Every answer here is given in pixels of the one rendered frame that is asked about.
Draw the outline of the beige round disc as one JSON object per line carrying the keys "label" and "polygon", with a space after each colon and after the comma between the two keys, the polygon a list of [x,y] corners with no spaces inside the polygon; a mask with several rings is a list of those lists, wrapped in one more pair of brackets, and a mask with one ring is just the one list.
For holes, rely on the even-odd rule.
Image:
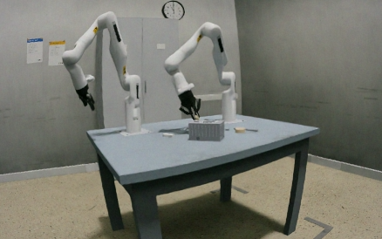
{"label": "beige round disc", "polygon": [[245,133],[245,128],[243,128],[243,127],[238,127],[238,128],[235,129],[235,132],[236,132],[236,133]]}

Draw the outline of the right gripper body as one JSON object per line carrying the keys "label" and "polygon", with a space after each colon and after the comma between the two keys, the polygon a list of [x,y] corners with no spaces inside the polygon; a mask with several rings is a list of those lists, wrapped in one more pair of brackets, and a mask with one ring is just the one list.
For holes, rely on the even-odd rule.
{"label": "right gripper body", "polygon": [[83,88],[81,88],[81,89],[79,89],[79,90],[76,90],[76,93],[77,93],[78,95],[82,94],[82,96],[84,96],[84,97],[86,98],[86,100],[88,100],[88,98],[86,97],[86,94],[89,94],[89,93],[87,92],[88,89],[89,89],[89,86],[88,86],[88,84],[87,84],[85,87],[83,87]]}

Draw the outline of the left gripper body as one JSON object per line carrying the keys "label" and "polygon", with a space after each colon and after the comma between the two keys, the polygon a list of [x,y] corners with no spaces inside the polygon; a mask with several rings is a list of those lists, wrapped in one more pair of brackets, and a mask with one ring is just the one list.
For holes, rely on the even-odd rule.
{"label": "left gripper body", "polygon": [[180,95],[178,95],[180,101],[181,101],[181,105],[186,107],[188,109],[188,106],[187,106],[187,102],[189,103],[190,107],[193,107],[192,103],[191,103],[191,100],[194,101],[194,104],[195,104],[195,101],[196,101],[196,97],[193,95],[192,91],[191,90],[188,90]]}

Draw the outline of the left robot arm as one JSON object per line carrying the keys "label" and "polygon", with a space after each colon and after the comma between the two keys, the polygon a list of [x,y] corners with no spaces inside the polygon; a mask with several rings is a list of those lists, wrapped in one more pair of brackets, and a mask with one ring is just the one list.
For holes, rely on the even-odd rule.
{"label": "left robot arm", "polygon": [[211,38],[214,45],[212,57],[215,62],[220,84],[230,85],[228,90],[222,92],[222,120],[225,120],[225,122],[236,121],[235,74],[233,72],[222,73],[223,68],[228,62],[228,56],[222,39],[222,30],[218,25],[212,23],[203,24],[177,52],[165,61],[165,69],[172,80],[177,95],[191,90],[190,88],[194,87],[194,84],[189,85],[187,83],[183,74],[180,72],[178,65],[195,51],[199,41],[205,36]]}

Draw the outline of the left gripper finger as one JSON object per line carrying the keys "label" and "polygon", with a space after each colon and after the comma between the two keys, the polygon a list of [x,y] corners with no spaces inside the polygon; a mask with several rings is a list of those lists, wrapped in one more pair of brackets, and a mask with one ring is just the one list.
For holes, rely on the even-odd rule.
{"label": "left gripper finger", "polygon": [[187,102],[186,104],[187,104],[187,106],[188,106],[188,112],[184,110],[183,106],[181,106],[181,107],[179,108],[179,110],[182,111],[183,113],[185,113],[186,115],[191,115],[192,119],[193,119],[193,120],[196,120],[196,118],[195,118],[195,116],[194,116],[194,114],[193,114],[193,112],[192,112],[192,109],[191,109],[189,103]]}
{"label": "left gripper finger", "polygon": [[199,115],[198,111],[200,110],[200,107],[201,107],[201,99],[196,99],[196,102],[197,102],[197,108],[196,108],[196,106],[194,104],[194,101],[191,100],[191,103],[193,105],[192,108],[194,109],[195,115],[197,115],[200,118],[200,115]]}

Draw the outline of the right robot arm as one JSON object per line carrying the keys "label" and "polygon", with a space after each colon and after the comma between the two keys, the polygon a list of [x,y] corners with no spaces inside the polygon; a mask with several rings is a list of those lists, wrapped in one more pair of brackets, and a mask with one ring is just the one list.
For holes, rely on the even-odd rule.
{"label": "right robot arm", "polygon": [[117,18],[113,12],[109,11],[100,15],[89,30],[76,42],[72,51],[65,51],[62,61],[70,73],[75,90],[79,90],[87,85],[87,82],[93,82],[94,77],[84,75],[80,65],[76,63],[81,59],[84,51],[92,43],[95,36],[103,29],[108,29],[110,34],[109,51],[119,75],[119,82],[125,91],[130,91],[129,96],[125,98],[126,132],[140,133],[140,77],[130,75],[126,70],[127,52],[122,41]]}

